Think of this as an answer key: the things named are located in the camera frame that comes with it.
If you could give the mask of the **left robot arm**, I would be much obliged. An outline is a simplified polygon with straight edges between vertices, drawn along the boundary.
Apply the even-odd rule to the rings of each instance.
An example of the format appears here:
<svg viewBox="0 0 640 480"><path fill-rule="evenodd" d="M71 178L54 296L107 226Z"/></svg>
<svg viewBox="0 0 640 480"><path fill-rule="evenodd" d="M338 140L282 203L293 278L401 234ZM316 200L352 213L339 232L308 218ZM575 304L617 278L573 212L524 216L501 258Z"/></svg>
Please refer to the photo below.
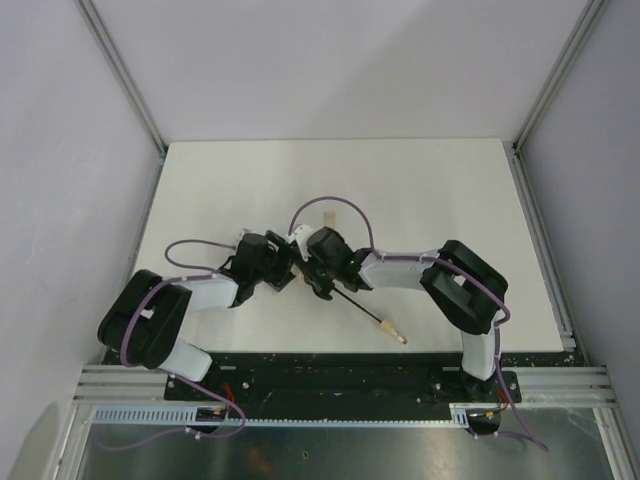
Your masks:
<svg viewBox="0 0 640 480"><path fill-rule="evenodd" d="M199 382L213 358L179 338L185 317L239 307L261 283L281 291L294 278L291 268L296 252L294 241L272 231L246 233L218 269L173 278L139 270L104 316L97 338L117 352L125 366L163 370Z"/></svg>

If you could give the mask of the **beige folding umbrella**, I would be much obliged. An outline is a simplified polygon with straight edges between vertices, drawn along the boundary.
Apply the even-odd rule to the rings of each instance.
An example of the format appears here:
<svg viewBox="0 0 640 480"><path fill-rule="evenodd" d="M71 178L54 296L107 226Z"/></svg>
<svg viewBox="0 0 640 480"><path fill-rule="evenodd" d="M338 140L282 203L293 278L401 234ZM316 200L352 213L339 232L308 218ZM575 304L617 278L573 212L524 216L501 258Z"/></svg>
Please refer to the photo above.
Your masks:
<svg viewBox="0 0 640 480"><path fill-rule="evenodd" d="M288 235L299 225L307 225L297 222L299 215L304 209L305 206L301 207L294 214L294 218L289 225ZM360 267L369 256L370 251L367 248L352 250L347 245L344 237L336 229L336 216L337 212L335 210L325 210L323 212L323 226L321 228L315 228L316 231L307 240L306 250L300 251L295 243L291 243L298 252L292 270L296 276L303 280L299 265L302 262L315 260L326 269L327 273L334 280L335 289L332 292L332 297L334 294L337 294L351 306L370 317L382 331L405 345L407 343L406 337L398 331L392 320L373 313L336 285L336 283L340 283L352 293L357 293L360 290L371 290L371 287L360 275Z"/></svg>

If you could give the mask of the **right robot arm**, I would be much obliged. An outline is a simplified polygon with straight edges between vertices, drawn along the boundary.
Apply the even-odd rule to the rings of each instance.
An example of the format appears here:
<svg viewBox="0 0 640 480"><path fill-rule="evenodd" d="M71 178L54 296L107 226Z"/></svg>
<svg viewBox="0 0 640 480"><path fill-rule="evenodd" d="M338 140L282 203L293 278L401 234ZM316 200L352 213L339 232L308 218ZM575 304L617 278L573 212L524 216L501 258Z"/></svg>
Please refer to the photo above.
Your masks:
<svg viewBox="0 0 640 480"><path fill-rule="evenodd" d="M298 251L297 268L317 296L329 298L337 283L356 293L382 288L426 292L461 332L462 370L487 381L494 376L498 312L509 319L505 277L465 244L447 241L422 253L390 253L372 247L353 250L334 229L298 226L288 240Z"/></svg>

